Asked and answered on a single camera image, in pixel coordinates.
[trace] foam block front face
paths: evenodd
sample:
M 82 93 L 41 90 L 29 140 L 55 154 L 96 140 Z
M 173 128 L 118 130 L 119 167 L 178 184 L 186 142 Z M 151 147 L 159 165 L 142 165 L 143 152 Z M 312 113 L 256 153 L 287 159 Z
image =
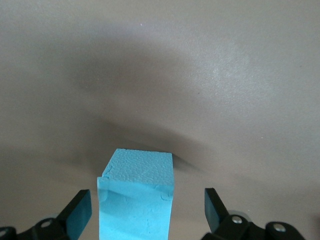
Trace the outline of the foam block front face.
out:
M 117 149 L 97 179 L 100 240 L 167 240 L 171 153 Z

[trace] black plastic bracket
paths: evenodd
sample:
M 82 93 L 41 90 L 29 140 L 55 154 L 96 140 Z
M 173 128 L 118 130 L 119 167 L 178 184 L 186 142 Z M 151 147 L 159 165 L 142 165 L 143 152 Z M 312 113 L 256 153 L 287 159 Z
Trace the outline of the black plastic bracket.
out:
M 204 191 L 204 211 L 211 233 L 202 240 L 305 240 L 285 222 L 269 222 L 263 229 L 243 216 L 230 215 L 214 188 Z
M 0 227 L 0 240 L 77 240 L 92 215 L 89 190 L 80 190 L 56 218 L 46 218 L 17 234 L 14 227 Z

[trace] screw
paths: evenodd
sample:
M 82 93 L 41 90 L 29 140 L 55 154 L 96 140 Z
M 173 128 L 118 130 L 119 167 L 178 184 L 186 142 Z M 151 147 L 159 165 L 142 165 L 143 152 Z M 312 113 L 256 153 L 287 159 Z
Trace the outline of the screw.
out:
M 1 237 L 3 237 L 4 235 L 6 235 L 6 234 L 7 234 L 7 232 L 8 232 L 8 229 L 7 229 L 7 228 L 6 228 L 6 229 L 1 230 L 1 231 L 0 231 L 0 238 L 1 238 Z
M 50 226 L 51 223 L 52 223 L 52 220 L 49 219 L 48 221 L 44 221 L 43 223 L 41 223 L 41 227 L 46 228 L 46 227 Z
M 233 216 L 232 222 L 234 222 L 235 224 L 242 224 L 242 219 L 239 216 Z
M 273 224 L 273 227 L 275 230 L 277 230 L 278 232 L 281 232 L 281 233 L 284 233 L 286 231 L 286 228 L 280 223 Z

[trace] gray backdrop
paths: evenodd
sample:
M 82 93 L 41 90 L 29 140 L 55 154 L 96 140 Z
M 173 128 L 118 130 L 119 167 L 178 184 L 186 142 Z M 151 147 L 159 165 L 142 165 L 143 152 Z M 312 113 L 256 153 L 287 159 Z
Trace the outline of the gray backdrop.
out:
M 170 240 L 209 231 L 204 188 L 320 238 L 320 2 L 0 0 L 0 226 L 19 232 L 116 148 L 174 154 Z

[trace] textured foam surface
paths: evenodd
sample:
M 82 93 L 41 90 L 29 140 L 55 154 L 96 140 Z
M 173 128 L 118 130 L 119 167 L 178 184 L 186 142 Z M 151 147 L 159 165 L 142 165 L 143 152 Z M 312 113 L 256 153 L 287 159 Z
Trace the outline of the textured foam surface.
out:
M 117 149 L 97 179 L 100 240 L 166 240 L 174 192 L 171 153 Z

